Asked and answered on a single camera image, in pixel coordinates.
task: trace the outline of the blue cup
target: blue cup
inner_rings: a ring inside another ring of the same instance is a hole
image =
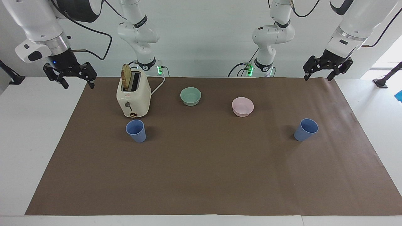
[[[318,125],[312,119],[303,119],[300,122],[299,127],[297,128],[294,136],[298,141],[305,141],[312,135],[318,132]]]
[[[147,138],[144,123],[138,119],[127,123],[126,132],[138,143],[144,142]]]

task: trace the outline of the black cable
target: black cable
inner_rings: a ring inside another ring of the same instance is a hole
[[[232,73],[232,71],[233,71],[236,67],[238,67],[238,66],[240,66],[240,65],[243,65],[243,63],[236,64],[236,66],[234,66],[234,67],[230,70],[230,72],[229,72],[229,74],[228,74],[228,77],[230,77],[230,74]]]
[[[294,5],[292,6],[292,9],[293,9],[293,12],[296,14],[296,16],[298,16],[298,17],[306,17],[306,16],[310,15],[310,14],[314,11],[314,9],[316,8],[316,6],[318,5],[319,2],[320,2],[320,0],[318,0],[317,3],[316,3],[316,4],[314,5],[314,7],[312,8],[312,10],[311,10],[308,14],[306,14],[306,15],[304,15],[304,16],[300,16],[299,14],[297,14]]]
[[[236,77],[238,77],[238,76],[239,76],[239,74],[240,74],[240,71],[243,71],[243,72],[244,72],[245,70],[246,70],[246,69],[244,69],[244,68],[243,68],[243,69],[240,69],[240,70],[239,70],[239,72],[237,72],[237,75],[236,75]]]
[[[392,18],[392,20],[390,21],[390,23],[387,25],[387,27],[384,29],[384,31],[382,32],[382,34],[380,35],[380,37],[378,38],[378,40],[373,44],[373,45],[363,45],[362,48],[371,48],[374,47],[375,45],[377,45],[377,43],[381,40],[381,38],[384,36],[385,32],[388,30],[388,27],[391,26],[392,22],[396,19],[396,17],[401,13],[402,8],[399,10],[399,12]]]
[[[113,6],[112,5],[110,5],[110,3],[109,2],[107,2],[106,0],[105,0],[105,2],[106,2],[106,4],[108,4],[109,5],[109,7],[110,8],[112,8],[113,9],[113,11],[115,12],[115,13],[117,13],[117,15],[119,15],[121,18],[123,18],[123,19],[125,19],[125,20],[127,20],[125,17],[123,17],[117,10],[115,10],[115,8],[113,8]]]
[[[54,0],[51,0],[51,2],[52,2],[52,4],[53,4],[53,6],[54,6],[63,16],[65,16],[67,19],[69,19],[71,22],[73,22],[73,23],[75,23],[76,25],[78,25],[78,26],[80,26],[80,27],[83,27],[83,28],[85,28],[85,29],[87,29],[87,30],[93,31],[93,32],[98,33],[98,34],[106,35],[106,36],[108,36],[108,37],[110,38],[109,45],[108,45],[108,47],[107,47],[107,49],[106,49],[105,55],[104,55],[102,58],[101,58],[100,56],[98,56],[97,54],[94,54],[93,52],[91,52],[91,51],[85,49],[85,52],[90,53],[90,54],[96,56],[96,57],[99,58],[100,60],[104,60],[104,59],[106,58],[107,54],[109,53],[110,46],[112,45],[112,36],[111,36],[110,34],[108,34],[108,33],[104,33],[104,32],[102,32],[102,31],[97,31],[97,30],[94,30],[94,29],[92,29],[92,28],[89,28],[89,27],[87,27],[87,26],[84,26],[84,25],[78,23],[77,21],[75,21],[75,20],[73,20],[72,18],[70,18],[67,14],[65,14],[63,11],[61,11],[60,8],[56,6],[56,3],[54,3]]]
[[[160,67],[160,68],[166,68],[166,69],[168,70],[168,76],[170,77],[170,72],[169,72],[169,68],[168,68],[168,67],[162,66],[162,67]]]
[[[252,59],[253,59],[254,56],[257,54],[258,50],[259,50],[259,48],[255,51],[254,55],[250,58],[250,60],[248,61],[249,63],[251,63]]]

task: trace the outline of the brown table surface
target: brown table surface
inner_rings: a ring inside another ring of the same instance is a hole
[[[151,87],[160,78],[150,79]],[[119,78],[85,88],[26,215],[402,215],[402,197],[335,81],[167,78],[125,132]],[[194,86],[200,103],[179,93]],[[248,97],[255,110],[233,114]],[[319,133],[293,138],[303,118]]]

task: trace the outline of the table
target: table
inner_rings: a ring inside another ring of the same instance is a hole
[[[337,79],[362,128],[384,166],[402,191],[402,107],[371,81]],[[20,86],[9,86],[0,96],[0,225],[397,225],[402,216],[23,216],[86,82],[71,78],[68,90],[46,77],[28,77]]]

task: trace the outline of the white wall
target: white wall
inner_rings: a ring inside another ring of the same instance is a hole
[[[109,0],[118,11],[118,0]],[[299,14],[305,14],[316,0],[295,1]],[[168,66],[172,76],[226,76],[237,63],[248,61],[256,50],[251,34],[254,28],[272,24],[266,0],[142,0],[142,10],[159,28],[161,39],[153,44],[155,55]],[[342,17],[335,14],[329,0],[322,0],[306,18],[292,15],[296,36],[292,42],[276,45],[277,76],[302,77],[302,66],[311,55],[321,56],[330,36]],[[105,61],[88,53],[76,54],[79,61],[91,62],[98,76],[120,76],[123,63],[135,59],[131,48],[117,35],[118,17],[106,4],[100,18],[88,26],[113,35],[111,51]],[[108,38],[84,30],[70,21],[60,22],[73,48],[87,48],[102,55]],[[372,44],[386,24],[380,25],[368,41]],[[402,35],[402,16],[395,20],[382,41],[371,49],[361,49],[352,57],[355,64],[344,78],[360,78],[391,44]],[[0,58],[21,74],[43,75],[43,62],[28,65],[18,60],[14,47],[24,34],[0,4]],[[328,71],[316,73],[327,76]]]

